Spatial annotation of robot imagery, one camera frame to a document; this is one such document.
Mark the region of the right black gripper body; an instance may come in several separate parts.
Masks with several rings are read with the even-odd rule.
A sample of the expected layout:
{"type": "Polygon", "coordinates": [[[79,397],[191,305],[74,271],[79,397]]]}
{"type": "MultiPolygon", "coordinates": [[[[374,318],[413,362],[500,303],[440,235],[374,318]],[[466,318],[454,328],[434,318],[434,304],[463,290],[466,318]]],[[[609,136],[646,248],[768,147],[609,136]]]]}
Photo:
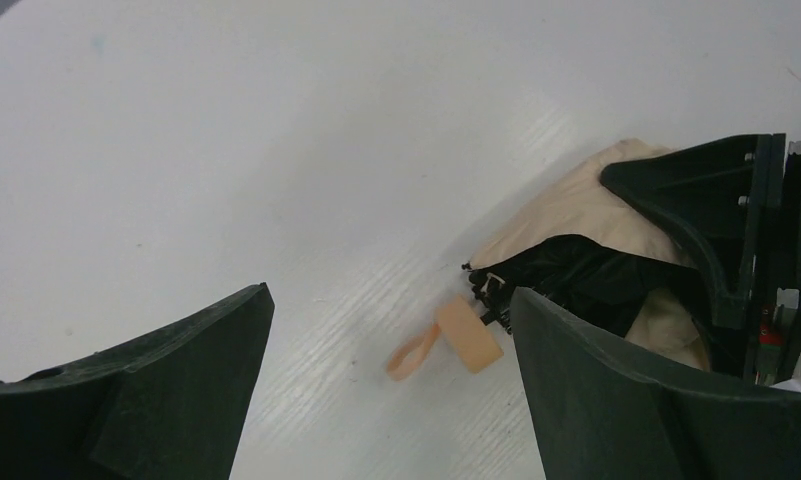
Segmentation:
{"type": "Polygon", "coordinates": [[[756,201],[751,340],[745,377],[788,380],[801,350],[801,141],[774,140],[757,158],[766,187],[756,201]]]}

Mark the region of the black and beige umbrella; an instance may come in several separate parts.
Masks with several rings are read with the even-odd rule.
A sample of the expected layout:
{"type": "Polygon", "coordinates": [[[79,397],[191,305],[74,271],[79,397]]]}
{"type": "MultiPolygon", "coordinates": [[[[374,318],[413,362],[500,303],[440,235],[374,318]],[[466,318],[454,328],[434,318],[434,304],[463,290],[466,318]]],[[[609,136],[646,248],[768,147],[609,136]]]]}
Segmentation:
{"type": "Polygon", "coordinates": [[[666,153],[664,146],[624,139],[545,187],[471,256],[470,294],[438,306],[431,324],[392,353],[387,375],[409,377],[439,340],[468,371],[484,370],[502,357],[491,325],[511,330],[510,302],[519,288],[652,353],[709,370],[698,325],[708,302],[692,260],[600,182],[608,166],[666,153]]]}

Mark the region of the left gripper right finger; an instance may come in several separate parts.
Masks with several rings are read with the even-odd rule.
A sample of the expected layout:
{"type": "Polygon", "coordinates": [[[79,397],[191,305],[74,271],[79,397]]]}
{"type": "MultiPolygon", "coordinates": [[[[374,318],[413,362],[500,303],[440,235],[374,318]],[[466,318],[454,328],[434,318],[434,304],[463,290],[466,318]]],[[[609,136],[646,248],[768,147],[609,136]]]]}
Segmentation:
{"type": "Polygon", "coordinates": [[[549,479],[801,479],[801,393],[697,370],[517,289],[511,325],[549,479]]]}

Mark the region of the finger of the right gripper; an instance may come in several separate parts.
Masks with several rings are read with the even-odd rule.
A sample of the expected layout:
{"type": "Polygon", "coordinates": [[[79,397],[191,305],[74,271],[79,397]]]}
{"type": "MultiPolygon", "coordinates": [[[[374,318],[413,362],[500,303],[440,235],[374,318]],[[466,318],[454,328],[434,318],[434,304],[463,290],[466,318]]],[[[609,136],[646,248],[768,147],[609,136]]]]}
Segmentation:
{"type": "Polygon", "coordinates": [[[786,136],[735,135],[604,168],[601,184],[666,233],[700,272],[711,321],[751,321],[765,229],[780,207],[786,136]]]}

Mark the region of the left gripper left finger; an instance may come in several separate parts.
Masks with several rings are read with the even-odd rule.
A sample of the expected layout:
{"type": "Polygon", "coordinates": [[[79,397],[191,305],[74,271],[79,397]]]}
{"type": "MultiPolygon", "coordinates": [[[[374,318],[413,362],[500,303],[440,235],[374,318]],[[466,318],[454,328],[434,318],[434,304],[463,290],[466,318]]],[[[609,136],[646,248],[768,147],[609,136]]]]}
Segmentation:
{"type": "Polygon", "coordinates": [[[267,285],[0,381],[0,479],[226,479],[269,338],[267,285]]]}

